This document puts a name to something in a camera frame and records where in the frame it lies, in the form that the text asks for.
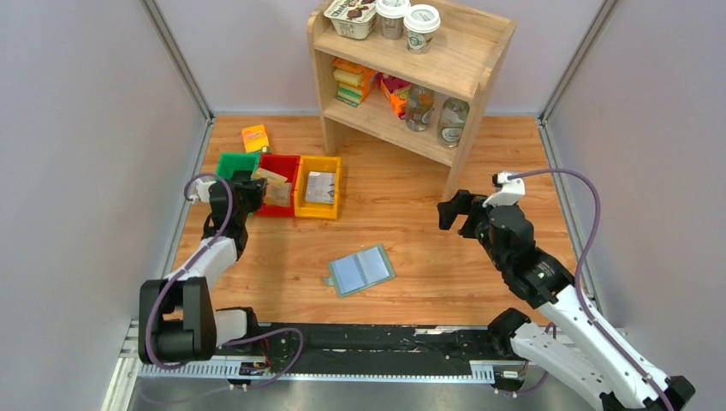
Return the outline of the tan card with logo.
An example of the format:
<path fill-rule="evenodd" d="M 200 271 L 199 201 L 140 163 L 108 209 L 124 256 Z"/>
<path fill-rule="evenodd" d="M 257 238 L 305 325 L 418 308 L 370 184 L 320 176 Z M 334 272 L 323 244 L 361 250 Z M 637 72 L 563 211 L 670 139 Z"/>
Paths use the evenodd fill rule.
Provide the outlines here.
<path fill-rule="evenodd" d="M 289 182 L 268 184 L 265 190 L 264 204 L 266 206 L 289 207 L 292 192 L 292 184 Z"/>

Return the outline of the teal card holder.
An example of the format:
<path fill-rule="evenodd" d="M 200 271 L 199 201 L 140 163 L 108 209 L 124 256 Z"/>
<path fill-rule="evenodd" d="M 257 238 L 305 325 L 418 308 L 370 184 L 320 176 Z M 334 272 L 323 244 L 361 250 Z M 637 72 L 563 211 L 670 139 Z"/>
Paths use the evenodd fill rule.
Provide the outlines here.
<path fill-rule="evenodd" d="M 325 286 L 334 288 L 339 298 L 344 298 L 395 277 L 384 246 L 378 244 L 332 260 L 322 281 Z"/>

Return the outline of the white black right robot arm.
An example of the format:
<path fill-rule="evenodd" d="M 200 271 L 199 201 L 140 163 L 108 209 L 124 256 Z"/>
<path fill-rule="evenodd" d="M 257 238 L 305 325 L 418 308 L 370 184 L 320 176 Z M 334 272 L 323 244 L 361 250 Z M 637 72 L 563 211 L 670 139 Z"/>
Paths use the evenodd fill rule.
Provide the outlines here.
<path fill-rule="evenodd" d="M 553 321 L 574 343 L 561 344 L 521 311 L 509 308 L 490 324 L 503 355 L 533 361 L 596 410 L 682 410 L 696 393 L 683 376 L 668 376 L 640 355 L 590 302 L 580 302 L 574 276 L 537 246 L 533 225 L 518 205 L 489 205 L 487 196 L 458 191 L 437 204 L 438 226 L 476 240 L 509 290 Z"/>

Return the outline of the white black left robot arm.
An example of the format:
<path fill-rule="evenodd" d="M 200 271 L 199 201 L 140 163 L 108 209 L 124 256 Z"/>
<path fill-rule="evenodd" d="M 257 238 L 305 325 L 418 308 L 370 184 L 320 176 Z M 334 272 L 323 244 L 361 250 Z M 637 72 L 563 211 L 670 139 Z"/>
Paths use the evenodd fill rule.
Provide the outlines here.
<path fill-rule="evenodd" d="M 266 189 L 266 179 L 247 174 L 225 179 L 200 173 L 185 184 L 184 199 L 208 204 L 210 213 L 193 255 L 140 287 L 138 353 L 143 363 L 176 369 L 208 360 L 218 346 L 246 335 L 249 310 L 214 310 L 211 288 L 243 255 L 247 219 L 263 205 Z"/>

